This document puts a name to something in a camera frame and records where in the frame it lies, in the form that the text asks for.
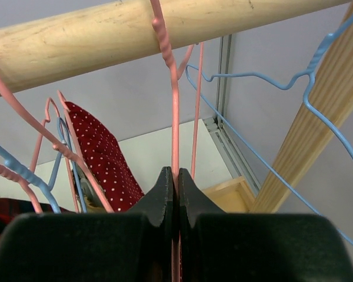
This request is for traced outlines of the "red white polka-dot skirt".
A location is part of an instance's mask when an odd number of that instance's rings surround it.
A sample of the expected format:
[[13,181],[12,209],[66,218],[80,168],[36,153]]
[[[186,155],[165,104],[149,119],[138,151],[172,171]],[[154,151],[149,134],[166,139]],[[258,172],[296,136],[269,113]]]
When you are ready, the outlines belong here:
[[125,212],[144,192],[134,178],[115,136],[92,114],[66,102],[68,115],[82,153],[82,158],[101,185],[115,212]]

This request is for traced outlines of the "blue hanger of white skirt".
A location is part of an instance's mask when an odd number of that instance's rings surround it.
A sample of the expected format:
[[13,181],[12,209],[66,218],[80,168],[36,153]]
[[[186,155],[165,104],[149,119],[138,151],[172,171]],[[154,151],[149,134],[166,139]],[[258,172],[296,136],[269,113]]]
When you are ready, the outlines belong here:
[[[307,67],[323,37],[335,31],[348,5],[236,33],[231,37],[229,71],[257,71],[280,83]],[[228,133],[241,151],[258,185],[265,183],[297,112],[308,77],[280,90],[256,77],[231,78],[224,92]],[[291,184],[281,213],[317,209],[347,236],[353,254],[353,161],[337,138],[322,151],[306,175]]]

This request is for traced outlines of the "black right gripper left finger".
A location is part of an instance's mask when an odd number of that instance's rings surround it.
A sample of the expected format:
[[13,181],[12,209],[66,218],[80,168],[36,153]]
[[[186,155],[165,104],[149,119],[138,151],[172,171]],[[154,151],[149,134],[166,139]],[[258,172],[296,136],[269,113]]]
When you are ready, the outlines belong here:
[[124,213],[16,217],[0,236],[0,281],[170,281],[173,181]]

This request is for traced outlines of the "pink hanger with lemon skirt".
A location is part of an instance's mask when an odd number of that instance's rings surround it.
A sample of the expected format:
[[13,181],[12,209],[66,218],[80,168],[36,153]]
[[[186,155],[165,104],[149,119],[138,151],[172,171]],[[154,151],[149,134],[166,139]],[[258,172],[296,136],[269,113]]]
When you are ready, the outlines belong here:
[[178,81],[182,74],[186,72],[187,63],[191,57],[194,45],[189,45],[185,57],[180,65],[177,65],[172,53],[169,34],[166,29],[166,23],[159,1],[151,1],[154,18],[152,27],[159,43],[159,49],[166,66],[170,72],[172,89],[172,133],[171,133],[171,172],[174,184],[173,196],[173,220],[176,224],[176,230],[172,235],[172,255],[171,255],[171,273],[172,281],[181,281],[181,239],[179,227],[179,84]]

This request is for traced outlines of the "blue hanger with tan skirt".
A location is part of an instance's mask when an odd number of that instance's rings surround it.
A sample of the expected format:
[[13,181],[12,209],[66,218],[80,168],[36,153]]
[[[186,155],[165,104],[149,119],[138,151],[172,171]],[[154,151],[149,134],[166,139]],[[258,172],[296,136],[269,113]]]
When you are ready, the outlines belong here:
[[24,166],[1,145],[0,157],[4,159],[4,163],[0,164],[0,176],[20,184],[25,193],[28,195],[31,203],[34,205],[34,209],[37,213],[41,213],[42,209],[35,193],[32,191],[32,189],[29,188],[30,184],[40,189],[42,194],[47,199],[48,203],[51,205],[53,212],[61,212],[61,208],[57,203],[56,198],[52,195],[52,189],[55,186],[60,162],[62,159],[64,159],[75,211],[77,213],[87,212],[86,205],[82,203],[79,204],[76,198],[77,196],[82,196],[82,189],[81,185],[79,184],[76,172],[76,163],[72,160],[67,159],[67,157],[62,157],[61,152],[59,152],[56,156],[54,165],[52,167],[52,172],[47,183],[43,181],[39,176],[37,176],[31,169]]

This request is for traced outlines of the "tan brown skirt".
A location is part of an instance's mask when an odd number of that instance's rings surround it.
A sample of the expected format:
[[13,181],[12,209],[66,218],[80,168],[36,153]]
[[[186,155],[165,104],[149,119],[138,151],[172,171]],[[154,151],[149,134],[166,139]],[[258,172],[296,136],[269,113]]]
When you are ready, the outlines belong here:
[[[83,198],[79,196],[77,180],[74,172],[77,172],[77,178],[79,180]],[[88,213],[106,213],[106,210],[103,207],[102,202],[98,198],[97,194],[95,193],[95,190],[92,187],[92,184],[89,182],[88,178],[86,177],[86,175],[84,174],[84,172],[81,170],[80,167],[77,166],[75,170],[72,170],[72,178],[73,178],[76,199],[80,204],[80,206],[82,206],[82,202],[84,202]]]

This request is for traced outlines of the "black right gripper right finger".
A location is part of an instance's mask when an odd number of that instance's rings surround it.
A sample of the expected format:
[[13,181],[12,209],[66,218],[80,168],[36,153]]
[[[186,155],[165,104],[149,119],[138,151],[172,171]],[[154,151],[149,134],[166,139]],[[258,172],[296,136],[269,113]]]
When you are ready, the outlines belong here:
[[334,225],[316,214],[226,213],[179,171],[184,281],[353,281]]

